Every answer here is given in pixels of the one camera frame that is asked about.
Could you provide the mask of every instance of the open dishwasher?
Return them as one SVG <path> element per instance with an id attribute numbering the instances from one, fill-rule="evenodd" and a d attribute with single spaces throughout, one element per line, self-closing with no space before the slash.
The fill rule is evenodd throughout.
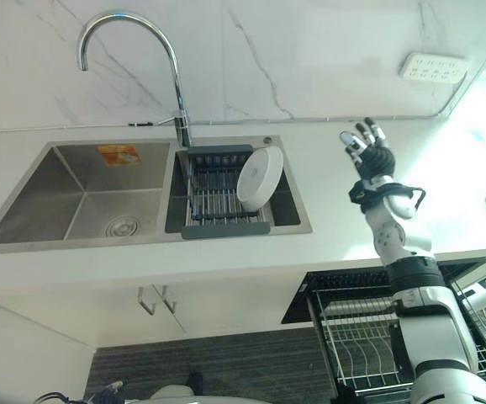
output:
<path id="1" fill-rule="evenodd" d="M 464 296 L 456 280 L 483 263 L 486 258 L 440 263 L 459 302 Z M 332 402 L 409 402 L 414 376 L 391 343 L 399 322 L 393 304 L 383 267 L 309 272 L 304 277 L 283 323 L 314 323 Z M 477 346 L 478 375 L 486 380 L 486 326 L 469 305 L 459 306 Z"/>

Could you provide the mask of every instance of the countertop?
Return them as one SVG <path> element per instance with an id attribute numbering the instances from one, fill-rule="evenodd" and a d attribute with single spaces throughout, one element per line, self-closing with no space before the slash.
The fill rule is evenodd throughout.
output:
<path id="1" fill-rule="evenodd" d="M 486 132 L 458 120 L 381 122 L 396 179 L 423 187 L 420 218 L 439 258 L 486 255 Z M 372 233 L 347 192 L 357 180 L 338 140 L 353 123 L 194 126 L 193 136 L 282 138 L 311 234 L 0 254 L 0 295 L 80 284 L 144 284 L 379 263 Z M 48 141 L 175 136 L 172 127 L 0 132 L 0 206 Z"/>

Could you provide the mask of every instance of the white plate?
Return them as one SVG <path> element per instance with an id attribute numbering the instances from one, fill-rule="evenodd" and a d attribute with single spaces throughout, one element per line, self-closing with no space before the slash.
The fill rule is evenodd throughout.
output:
<path id="1" fill-rule="evenodd" d="M 283 173 L 283 152 L 276 146 L 252 153 L 237 180 L 237 199 L 248 212 L 259 210 L 277 188 Z"/>

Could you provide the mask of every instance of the power outlet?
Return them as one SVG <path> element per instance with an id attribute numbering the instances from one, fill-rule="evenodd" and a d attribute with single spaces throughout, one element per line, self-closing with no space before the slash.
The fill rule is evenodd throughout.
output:
<path id="1" fill-rule="evenodd" d="M 462 80 L 469 64 L 460 57 L 412 53 L 405 60 L 400 76 L 419 82 L 455 84 Z"/>

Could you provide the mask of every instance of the wire rack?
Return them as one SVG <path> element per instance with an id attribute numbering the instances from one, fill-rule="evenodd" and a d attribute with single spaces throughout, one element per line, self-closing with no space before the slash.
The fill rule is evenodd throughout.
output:
<path id="1" fill-rule="evenodd" d="M 383 295 L 385 290 L 380 287 L 315 291 L 326 346 L 334 362 L 334 376 L 358 395 L 407 390 L 413 384 L 394 362 L 389 328 L 398 327 L 399 319 L 392 297 Z M 360 297 L 369 291 L 373 297 Z M 332 300 L 332 295 L 342 296 L 341 300 Z M 349 295 L 358 298 L 347 299 Z M 466 320 L 477 344 L 479 374 L 484 374 L 486 327 L 473 310 L 468 309 Z"/>
<path id="2" fill-rule="evenodd" d="M 237 198 L 241 167 L 195 167 L 190 163 L 186 226 L 267 221 L 267 209 L 248 212 Z"/>

